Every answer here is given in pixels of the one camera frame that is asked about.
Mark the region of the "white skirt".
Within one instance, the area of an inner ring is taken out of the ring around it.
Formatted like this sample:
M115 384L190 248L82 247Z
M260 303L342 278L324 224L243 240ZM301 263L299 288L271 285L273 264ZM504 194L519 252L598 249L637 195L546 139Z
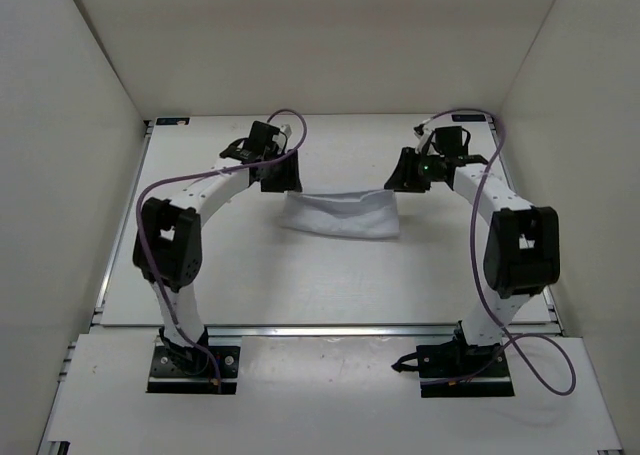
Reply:
M384 240L400 235L395 194L384 189L289 193L280 225L324 237Z

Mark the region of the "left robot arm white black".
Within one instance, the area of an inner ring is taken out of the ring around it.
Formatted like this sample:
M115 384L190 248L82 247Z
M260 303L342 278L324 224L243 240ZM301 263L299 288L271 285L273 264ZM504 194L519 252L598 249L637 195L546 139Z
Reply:
M255 121L205 171L152 183L136 206L133 264L160 306L161 338L188 373L208 364L208 336L198 314L195 279L203 260L202 229L223 205L257 184L265 193L300 192L297 150L288 124Z

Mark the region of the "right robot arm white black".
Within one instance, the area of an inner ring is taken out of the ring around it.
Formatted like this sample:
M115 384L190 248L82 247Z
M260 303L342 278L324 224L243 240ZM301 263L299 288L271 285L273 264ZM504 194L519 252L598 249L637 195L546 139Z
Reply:
M467 376L484 363L481 347L500 344L521 308L558 281L558 214L517 195L493 173L489 159L471 153L466 128L420 124L414 132L418 143L402 149L386 189L424 193L443 183L471 204L474 221L488 227L484 254L470 248L479 304L460 323L463 341L448 351L452 370Z

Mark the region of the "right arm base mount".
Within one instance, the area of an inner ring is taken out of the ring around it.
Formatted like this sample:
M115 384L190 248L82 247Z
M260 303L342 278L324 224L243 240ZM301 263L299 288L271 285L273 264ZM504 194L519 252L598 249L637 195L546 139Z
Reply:
M391 368L397 373L417 373L422 398L513 397L515 390L503 352L500 341L469 344L458 323L449 341L417 345Z

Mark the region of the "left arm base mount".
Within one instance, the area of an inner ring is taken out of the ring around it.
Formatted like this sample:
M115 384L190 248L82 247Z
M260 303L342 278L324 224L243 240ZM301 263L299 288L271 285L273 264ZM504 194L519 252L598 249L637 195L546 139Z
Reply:
M164 337L159 329L150 363L146 392L150 394L235 395L240 368L239 338L207 338L208 350L216 360L189 345L182 347Z

